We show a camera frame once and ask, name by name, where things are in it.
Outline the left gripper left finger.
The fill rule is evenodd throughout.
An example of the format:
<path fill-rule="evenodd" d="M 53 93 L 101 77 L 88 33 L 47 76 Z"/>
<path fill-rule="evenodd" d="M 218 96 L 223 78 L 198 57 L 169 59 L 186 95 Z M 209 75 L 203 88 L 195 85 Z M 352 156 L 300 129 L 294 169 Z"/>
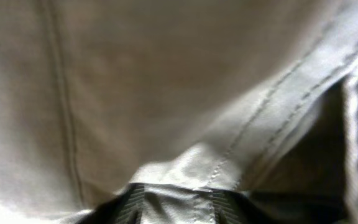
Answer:
<path fill-rule="evenodd" d="M 145 185 L 130 184 L 123 194 L 101 204 L 76 224 L 140 224 L 144 198 Z"/>

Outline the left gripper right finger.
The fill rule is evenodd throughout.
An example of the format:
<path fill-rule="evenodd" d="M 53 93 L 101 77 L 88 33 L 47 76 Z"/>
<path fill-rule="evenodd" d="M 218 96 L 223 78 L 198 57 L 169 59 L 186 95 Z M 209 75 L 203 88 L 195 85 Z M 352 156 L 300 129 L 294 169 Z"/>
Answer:
<path fill-rule="evenodd" d="M 245 195 L 228 190 L 211 192 L 214 221 L 218 224 L 269 224 L 272 223 Z"/>

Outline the grey cotton shorts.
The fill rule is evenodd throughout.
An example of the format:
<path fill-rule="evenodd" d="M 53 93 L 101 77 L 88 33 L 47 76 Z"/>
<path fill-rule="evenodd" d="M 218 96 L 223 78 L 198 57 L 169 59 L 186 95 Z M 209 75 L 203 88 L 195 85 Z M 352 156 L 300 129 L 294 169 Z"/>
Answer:
<path fill-rule="evenodd" d="M 0 223 L 358 223 L 358 1 L 0 1 Z"/>

